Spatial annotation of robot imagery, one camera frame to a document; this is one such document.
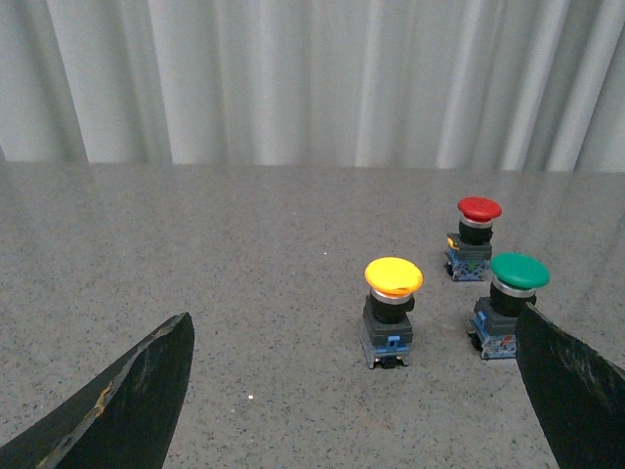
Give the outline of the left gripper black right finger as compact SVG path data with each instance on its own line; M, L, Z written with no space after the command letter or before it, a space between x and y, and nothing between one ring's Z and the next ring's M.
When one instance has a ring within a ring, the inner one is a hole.
M561 468L624 466L624 370L527 303L517 322L517 363Z

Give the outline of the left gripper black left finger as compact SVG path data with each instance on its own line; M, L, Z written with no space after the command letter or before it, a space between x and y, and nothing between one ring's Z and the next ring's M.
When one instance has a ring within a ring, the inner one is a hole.
M173 316L1 447L4 468L160 468L188 390L194 327Z

